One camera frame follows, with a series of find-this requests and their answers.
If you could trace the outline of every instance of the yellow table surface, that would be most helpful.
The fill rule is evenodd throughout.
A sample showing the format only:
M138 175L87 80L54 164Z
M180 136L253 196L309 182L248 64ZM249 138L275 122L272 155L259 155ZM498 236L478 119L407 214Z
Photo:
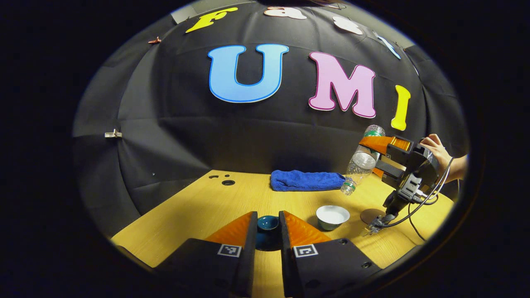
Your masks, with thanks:
M219 178L208 178L211 175ZM227 179L235 184L222 185ZM408 220L377 234L360 236L366 226L360 212L368 208L384 211L383 202L392 190L371 174L351 196L339 190L279 192L270 187L269 174L212 170L125 227L111 241L156 267L188 238L204 239L247 212L257 211L260 217L278 216L279 211L285 210L317 226L317 208L338 205L350 212L350 220L324 233L332 239L350 239L374 263L385 268L423 243ZM412 221L421 235L428 238L440 227L452 206L453 202L440 194L438 202L422 206ZM397 218L406 215L407 208ZM284 297L280 251L256 250L252 297Z

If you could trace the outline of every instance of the blue letter u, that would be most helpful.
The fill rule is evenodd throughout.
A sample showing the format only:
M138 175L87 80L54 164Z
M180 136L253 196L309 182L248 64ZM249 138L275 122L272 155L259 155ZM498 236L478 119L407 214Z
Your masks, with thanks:
M281 58L289 48L283 45L265 44L256 47L263 53L261 80L252 85L243 85L235 77L237 58L246 51L243 46L227 46L213 49L211 58L210 91L215 97L229 102L255 102L272 96L281 83Z

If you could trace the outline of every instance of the folded towel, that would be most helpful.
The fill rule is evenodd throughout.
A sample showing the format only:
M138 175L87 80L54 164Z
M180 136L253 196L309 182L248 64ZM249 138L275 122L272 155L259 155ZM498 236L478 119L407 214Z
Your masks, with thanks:
M304 173L297 170L274 171L270 175L270 185L275 191L320 191L340 189L344 176L339 173Z

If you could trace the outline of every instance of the human hand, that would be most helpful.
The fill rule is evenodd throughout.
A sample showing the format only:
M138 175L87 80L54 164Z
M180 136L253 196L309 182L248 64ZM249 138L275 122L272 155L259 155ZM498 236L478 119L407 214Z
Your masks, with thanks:
M420 145L429 149L438 160L438 163L440 164L440 168L438 169L438 180L441 179L452 157L445 150L445 147L441 143L440 138L437 134L430 134L428 137L421 140ZM449 176L447 177L446 183L455 179L451 177L451 174L452 173L450 172Z

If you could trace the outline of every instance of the letter m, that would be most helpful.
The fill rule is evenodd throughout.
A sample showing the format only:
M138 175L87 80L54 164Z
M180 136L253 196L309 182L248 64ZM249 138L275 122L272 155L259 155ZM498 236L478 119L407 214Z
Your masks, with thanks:
M374 118L374 77L370 68L357 65L350 77L346 75L337 59L322 52L312 52L309 57L316 62L316 93L309 99L309 106L316 110L330 111L336 106L331 99L331 88L342 111L348 110L357 93L357 102L352 111L361 117Z

